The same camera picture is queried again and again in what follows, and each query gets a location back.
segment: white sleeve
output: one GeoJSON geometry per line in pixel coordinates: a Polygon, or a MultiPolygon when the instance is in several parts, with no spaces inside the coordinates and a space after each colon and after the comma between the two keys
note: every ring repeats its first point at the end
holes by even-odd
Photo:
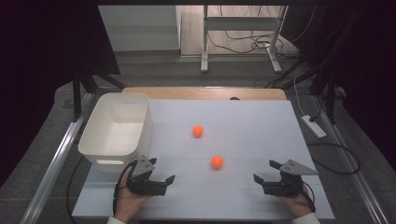
{"type": "Polygon", "coordinates": [[[109,217],[107,224],[125,224],[114,217],[109,217]]]}
{"type": "Polygon", "coordinates": [[[292,224],[319,224],[320,222],[318,221],[317,216],[315,216],[315,213],[310,213],[303,217],[297,217],[291,223],[292,224]]]}

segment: white cord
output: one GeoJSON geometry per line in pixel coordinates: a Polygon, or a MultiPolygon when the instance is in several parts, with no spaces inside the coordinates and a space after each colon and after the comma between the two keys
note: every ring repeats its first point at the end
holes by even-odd
{"type": "Polygon", "coordinates": [[[305,113],[304,113],[303,110],[301,109],[300,100],[299,100],[299,98],[298,98],[297,87],[296,87],[296,78],[297,78],[297,76],[294,77],[294,89],[296,90],[297,104],[298,104],[298,107],[300,108],[301,113],[303,114],[303,116],[305,116],[305,113]]]}

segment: white table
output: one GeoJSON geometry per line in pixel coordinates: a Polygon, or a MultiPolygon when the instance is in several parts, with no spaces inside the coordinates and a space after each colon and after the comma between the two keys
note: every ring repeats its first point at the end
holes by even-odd
{"type": "MultiPolygon", "coordinates": [[[[253,174],[278,181],[268,161],[293,159],[315,166],[289,101],[150,100],[153,118],[149,158],[158,158],[151,180],[176,175],[165,196],[149,200],[136,218],[184,220],[280,220],[293,216],[265,195],[253,174]],[[204,127],[201,138],[192,127],[204,127]],[[215,171],[212,156],[224,159],[215,171]]],[[[75,217],[112,216],[119,174],[92,167],[73,212],[75,217]]],[[[317,217],[332,219],[318,176],[303,176],[315,192],[317,217]]]]}

